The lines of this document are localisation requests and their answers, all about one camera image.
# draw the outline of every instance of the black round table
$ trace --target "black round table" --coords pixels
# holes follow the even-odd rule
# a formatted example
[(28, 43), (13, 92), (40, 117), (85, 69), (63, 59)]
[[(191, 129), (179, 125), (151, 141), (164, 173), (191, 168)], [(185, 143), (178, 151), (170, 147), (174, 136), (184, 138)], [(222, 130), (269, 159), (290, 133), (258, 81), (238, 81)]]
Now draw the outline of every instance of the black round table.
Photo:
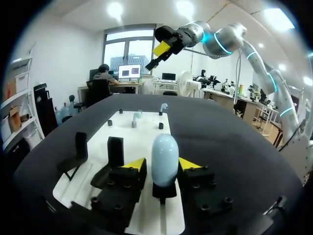
[[(279, 196), (287, 198), (285, 210), (287, 214), (291, 213), (302, 192), (296, 173), (269, 141), (229, 110), (206, 99), (116, 94), (55, 129), (21, 163), (14, 179), (26, 209), (36, 222), (51, 223), (54, 218), (53, 229), (82, 230), (75, 215), (68, 214), (68, 209), (52, 196), (61, 177), (56, 165), (75, 154), (77, 131), (87, 133), (90, 139), (120, 109), (159, 112), (162, 103), (169, 106), (166, 113), (180, 157), (207, 165), (214, 171), (218, 187), (234, 198), (234, 204), (239, 208), (238, 217), (245, 211), (262, 214)], [(42, 205), (56, 210), (58, 218), (46, 219)], [(243, 222), (235, 217), (234, 221)], [(194, 234), (188, 223), (183, 234)]]

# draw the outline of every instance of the white wall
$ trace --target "white wall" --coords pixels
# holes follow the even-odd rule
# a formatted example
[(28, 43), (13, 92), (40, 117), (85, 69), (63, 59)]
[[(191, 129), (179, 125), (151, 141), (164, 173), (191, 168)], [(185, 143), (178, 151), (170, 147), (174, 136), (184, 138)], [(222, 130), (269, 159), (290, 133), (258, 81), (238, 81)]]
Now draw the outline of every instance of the white wall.
[(33, 64), (30, 84), (46, 83), (54, 106), (61, 108), (89, 78), (89, 71), (101, 64), (104, 32), (88, 31), (42, 14), (26, 30), (12, 60), (27, 55), (31, 47)]
[[(155, 47), (157, 47), (158, 45), (159, 42), (156, 40)], [(204, 53), (202, 44), (197, 44), (190, 49)], [(238, 56), (239, 54), (235, 52), (231, 56), (214, 60), (208, 56), (183, 50), (178, 55), (171, 55), (171, 57), (167, 61), (161, 61), (159, 66), (156, 69), (153, 69), (152, 75), (162, 78), (163, 72), (176, 73), (176, 75), (178, 76), (182, 71), (190, 71), (192, 75), (196, 76), (201, 74), (201, 70), (206, 70), (206, 76), (214, 75), (221, 82), (224, 82), (226, 79), (228, 79), (229, 82), (235, 82), (236, 62)], [(253, 68), (246, 59), (246, 57), (242, 55), (239, 84), (242, 84), (244, 86), (244, 93), (247, 93), (247, 88), (249, 87), (249, 85), (253, 84), (252, 78)]]

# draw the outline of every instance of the monitor screen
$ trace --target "monitor screen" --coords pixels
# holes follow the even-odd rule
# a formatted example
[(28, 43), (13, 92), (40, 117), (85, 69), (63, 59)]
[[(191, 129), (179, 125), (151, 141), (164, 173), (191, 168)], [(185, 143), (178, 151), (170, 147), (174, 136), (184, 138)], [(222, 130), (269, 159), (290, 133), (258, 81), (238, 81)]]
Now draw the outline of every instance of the monitor screen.
[(118, 78), (140, 78), (141, 65), (121, 65), (118, 67)]
[(89, 81), (93, 79), (93, 77), (98, 73), (98, 69), (96, 70), (90, 70), (89, 72)]
[(174, 73), (163, 73), (162, 74), (162, 80), (176, 80), (176, 74)]
[(254, 88), (256, 91), (258, 91), (258, 90), (259, 90), (259, 86), (258, 86), (258, 85), (256, 85), (255, 83), (253, 83), (253, 88)]

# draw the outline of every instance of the yellow triangular piece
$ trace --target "yellow triangular piece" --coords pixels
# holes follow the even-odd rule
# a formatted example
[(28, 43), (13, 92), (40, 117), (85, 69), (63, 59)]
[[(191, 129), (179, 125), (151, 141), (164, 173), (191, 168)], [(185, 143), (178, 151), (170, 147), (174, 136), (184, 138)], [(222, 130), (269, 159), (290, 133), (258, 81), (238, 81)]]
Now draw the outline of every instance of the yellow triangular piece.
[(144, 160), (145, 160), (145, 158), (140, 158), (140, 159), (138, 159), (138, 160), (136, 160), (134, 162), (128, 163), (128, 164), (123, 165), (121, 167), (123, 167), (123, 168), (132, 167), (132, 168), (138, 169), (138, 171), (140, 171), (140, 168), (141, 168)]
[(158, 45), (154, 50), (153, 53), (156, 56), (160, 56), (161, 54), (163, 54), (164, 52), (168, 51), (171, 47), (169, 45), (166, 44), (166, 42), (162, 41), (160, 43), (160, 45)]
[(202, 166), (199, 166), (199, 165), (196, 165), (194, 163), (191, 163), (187, 160), (185, 160), (184, 158), (179, 158), (179, 163), (181, 165), (181, 168), (182, 170), (186, 170), (186, 169), (189, 169), (189, 168), (201, 168)]

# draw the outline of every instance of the ceiling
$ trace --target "ceiling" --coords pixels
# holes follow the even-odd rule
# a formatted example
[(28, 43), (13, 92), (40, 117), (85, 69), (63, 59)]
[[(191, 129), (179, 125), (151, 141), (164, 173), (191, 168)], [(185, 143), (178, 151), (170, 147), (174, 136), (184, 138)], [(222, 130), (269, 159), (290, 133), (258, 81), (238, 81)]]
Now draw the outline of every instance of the ceiling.
[[(56, 0), (50, 7), (53, 14), (64, 20), (89, 30), (104, 30), (120, 24), (167, 24), (178, 27), (188, 23), (179, 15), (176, 0), (115, 0), (123, 5), (122, 23), (111, 18), (107, 6), (113, 0)], [(207, 21), (218, 12), (225, 3), (231, 2), (210, 22), (210, 26), (219, 29), (227, 24), (240, 22), (247, 28), (246, 39), (255, 46), (262, 58), (281, 71), (287, 83), (302, 88), (303, 76), (311, 77), (307, 48), (302, 43), (296, 29), (286, 32), (276, 31), (266, 20), (262, 10), (275, 7), (275, 3), (266, 0), (193, 0), (195, 16), (193, 20)]]

